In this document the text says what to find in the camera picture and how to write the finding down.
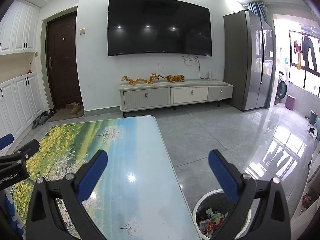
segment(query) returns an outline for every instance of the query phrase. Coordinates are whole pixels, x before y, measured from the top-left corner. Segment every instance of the hanging clothes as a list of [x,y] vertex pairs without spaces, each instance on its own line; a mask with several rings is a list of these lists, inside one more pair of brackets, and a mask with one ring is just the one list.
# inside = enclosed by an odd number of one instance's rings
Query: hanging clothes
[[303,60],[305,61],[304,68],[306,70],[309,69],[309,58],[308,58],[309,49],[311,49],[311,59],[313,63],[313,68],[315,71],[317,71],[318,68],[317,68],[317,62],[316,62],[316,54],[313,48],[312,40],[307,35],[302,35],[302,55],[303,55]]
[[297,41],[294,41],[293,51],[295,52],[295,54],[298,54],[297,69],[300,70],[301,69],[301,45]]

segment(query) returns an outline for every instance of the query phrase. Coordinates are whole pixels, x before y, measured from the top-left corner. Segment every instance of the wall-mounted tv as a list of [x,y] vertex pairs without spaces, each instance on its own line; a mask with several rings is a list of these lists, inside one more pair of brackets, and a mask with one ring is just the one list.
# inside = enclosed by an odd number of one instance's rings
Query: wall-mounted tv
[[208,8],[176,0],[109,0],[109,56],[211,51]]

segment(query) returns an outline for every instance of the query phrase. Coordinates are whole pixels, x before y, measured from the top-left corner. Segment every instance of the front door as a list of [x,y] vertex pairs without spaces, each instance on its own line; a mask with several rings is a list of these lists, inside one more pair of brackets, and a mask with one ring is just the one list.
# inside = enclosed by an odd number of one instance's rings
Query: front door
[[47,25],[47,68],[56,109],[77,102],[82,105],[76,63],[76,12]]

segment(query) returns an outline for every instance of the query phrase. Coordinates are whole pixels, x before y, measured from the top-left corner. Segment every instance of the washing machine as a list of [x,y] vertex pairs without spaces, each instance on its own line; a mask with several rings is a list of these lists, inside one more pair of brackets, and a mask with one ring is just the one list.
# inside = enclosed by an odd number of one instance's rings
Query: washing machine
[[278,86],[277,86],[277,93],[276,93],[276,99],[275,99],[275,105],[277,105],[280,102],[280,99],[283,99],[287,94],[287,84],[283,80],[283,72],[279,71],[279,80],[278,80]]

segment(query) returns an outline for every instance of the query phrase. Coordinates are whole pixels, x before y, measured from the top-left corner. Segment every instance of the stainless steel refrigerator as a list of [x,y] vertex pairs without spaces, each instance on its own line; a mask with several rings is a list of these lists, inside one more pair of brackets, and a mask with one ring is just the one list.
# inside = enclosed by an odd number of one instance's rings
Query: stainless steel refrigerator
[[224,16],[224,81],[234,85],[232,106],[245,111],[267,104],[273,67],[271,27],[251,11]]

